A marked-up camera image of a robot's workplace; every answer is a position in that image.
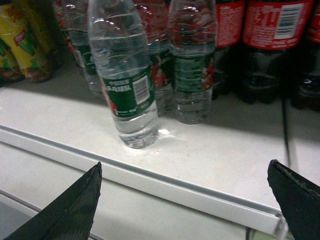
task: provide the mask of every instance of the cola bottle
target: cola bottle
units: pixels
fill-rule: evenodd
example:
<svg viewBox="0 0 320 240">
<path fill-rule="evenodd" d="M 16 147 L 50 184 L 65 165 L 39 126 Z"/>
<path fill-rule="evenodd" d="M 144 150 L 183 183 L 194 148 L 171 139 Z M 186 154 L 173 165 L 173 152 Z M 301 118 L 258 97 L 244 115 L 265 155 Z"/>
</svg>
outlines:
<svg viewBox="0 0 320 240">
<path fill-rule="evenodd" d="M 245 0 L 216 0 L 217 39 L 214 52 L 212 100 L 231 90 L 238 42 L 241 39 Z"/>
<path fill-rule="evenodd" d="M 291 105 L 302 109 L 311 107 L 320 110 L 320 2 L 313 13 L 305 38 L 301 43 L 300 72 L 291 97 Z"/>
<path fill-rule="evenodd" d="M 242 41 L 245 44 L 240 97 L 244 102 L 272 103 L 288 74 L 314 0 L 250 0 Z"/>
</svg>

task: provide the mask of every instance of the green bottle label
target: green bottle label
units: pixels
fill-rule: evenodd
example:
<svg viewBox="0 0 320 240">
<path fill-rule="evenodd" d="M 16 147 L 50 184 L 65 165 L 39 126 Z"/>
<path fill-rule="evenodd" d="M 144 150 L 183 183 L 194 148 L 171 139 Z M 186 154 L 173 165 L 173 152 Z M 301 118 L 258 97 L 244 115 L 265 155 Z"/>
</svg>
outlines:
<svg viewBox="0 0 320 240">
<path fill-rule="evenodd" d="M 175 89 L 184 93 L 200 93 L 213 84 L 214 54 L 174 58 Z"/>
<path fill-rule="evenodd" d="M 154 88 L 161 88 L 174 79 L 174 57 L 168 51 L 150 55 L 151 78 Z"/>
<path fill-rule="evenodd" d="M 91 49 L 89 45 L 77 46 L 73 45 L 75 50 L 75 58 L 82 68 L 85 68 L 86 73 L 89 75 L 96 75 L 96 65 L 94 63 Z"/>
<path fill-rule="evenodd" d="M 136 116 L 155 100 L 150 66 L 137 75 L 121 78 L 102 78 L 106 86 L 107 102 L 114 115 L 121 118 Z"/>
</svg>

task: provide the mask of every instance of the drink label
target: drink label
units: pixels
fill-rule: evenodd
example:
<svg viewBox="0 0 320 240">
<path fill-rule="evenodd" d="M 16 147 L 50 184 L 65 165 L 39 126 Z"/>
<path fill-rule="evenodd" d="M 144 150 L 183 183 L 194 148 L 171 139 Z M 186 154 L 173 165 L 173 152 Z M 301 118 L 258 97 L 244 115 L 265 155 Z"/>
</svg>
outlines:
<svg viewBox="0 0 320 240">
<path fill-rule="evenodd" d="M 218 48 L 231 46 L 241 38 L 245 0 L 216 5 Z"/>
<path fill-rule="evenodd" d="M 10 47 L 23 74 L 51 72 L 23 11 L 14 4 L 0 6 L 0 26 L 0 37 Z"/>
<path fill-rule="evenodd" d="M 78 62 L 78 64 L 82 67 L 85 68 L 85 71 L 89 75 L 96 75 L 96 65 L 94 63 L 92 54 L 91 54 L 91 49 L 89 45 L 82 45 L 82 46 L 77 46 L 73 45 L 74 47 L 74 52 L 75 52 L 75 59 Z"/>
<path fill-rule="evenodd" d="M 320 3 L 316 7 L 311 19 L 310 26 L 307 29 L 306 38 L 320 44 Z"/>
<path fill-rule="evenodd" d="M 214 54 L 174 58 L 175 89 L 185 93 L 200 93 L 213 84 Z"/>
<path fill-rule="evenodd" d="M 0 75 L 11 80 L 21 79 L 18 63 L 9 46 L 0 38 Z"/>
<path fill-rule="evenodd" d="M 243 31 L 243 42 L 264 50 L 296 46 L 310 16 L 313 0 L 263 2 L 250 0 Z"/>
<path fill-rule="evenodd" d="M 155 100 L 150 67 L 126 78 L 102 78 L 106 88 L 106 100 L 117 117 L 128 118 L 146 110 Z"/>
<path fill-rule="evenodd" d="M 150 55 L 151 79 L 154 88 L 161 88 L 173 81 L 174 57 L 168 51 Z"/>
</svg>

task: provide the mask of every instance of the store shelf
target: store shelf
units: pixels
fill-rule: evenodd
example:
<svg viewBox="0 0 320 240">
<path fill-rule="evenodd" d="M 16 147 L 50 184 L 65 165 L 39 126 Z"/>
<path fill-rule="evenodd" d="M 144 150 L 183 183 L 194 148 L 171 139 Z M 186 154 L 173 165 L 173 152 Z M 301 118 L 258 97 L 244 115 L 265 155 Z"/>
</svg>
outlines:
<svg viewBox="0 0 320 240">
<path fill-rule="evenodd" d="M 320 113 L 287 103 L 290 167 L 320 186 Z"/>
<path fill-rule="evenodd" d="M 281 102 L 248 105 L 234 95 L 212 104 L 207 120 L 160 119 L 150 147 L 126 147 L 107 105 L 94 99 L 72 63 L 52 80 L 0 88 L 0 141 L 259 231 L 286 232 L 267 181 L 270 160 L 287 165 Z"/>
<path fill-rule="evenodd" d="M 3 143 L 0 152 L 0 206 L 30 218 L 85 173 Z M 102 180 L 100 193 L 90 235 L 95 240 L 245 240 L 244 226 L 109 180 Z"/>
</svg>

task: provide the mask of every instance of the plastic water bottle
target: plastic water bottle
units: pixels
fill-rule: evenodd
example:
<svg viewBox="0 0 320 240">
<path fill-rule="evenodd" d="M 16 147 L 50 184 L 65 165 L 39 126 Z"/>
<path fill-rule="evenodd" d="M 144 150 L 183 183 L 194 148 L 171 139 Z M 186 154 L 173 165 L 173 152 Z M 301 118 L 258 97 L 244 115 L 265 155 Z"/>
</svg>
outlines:
<svg viewBox="0 0 320 240">
<path fill-rule="evenodd" d="M 84 75 L 91 93 L 104 100 L 102 86 L 89 46 L 87 32 L 88 0 L 62 0 L 62 8 L 65 27 L 74 47 L 75 59 L 83 70 L 80 73 Z"/>
<path fill-rule="evenodd" d="M 214 2 L 173 0 L 169 8 L 170 50 L 174 55 L 176 118 L 198 124 L 211 104 L 216 22 Z"/>
<path fill-rule="evenodd" d="M 142 19 L 151 64 L 151 78 L 159 116 L 172 110 L 173 56 L 169 51 L 168 10 L 164 0 L 133 0 Z"/>
<path fill-rule="evenodd" d="M 131 0 L 89 0 L 88 34 L 120 138 L 130 148 L 158 136 L 147 35 Z"/>
</svg>

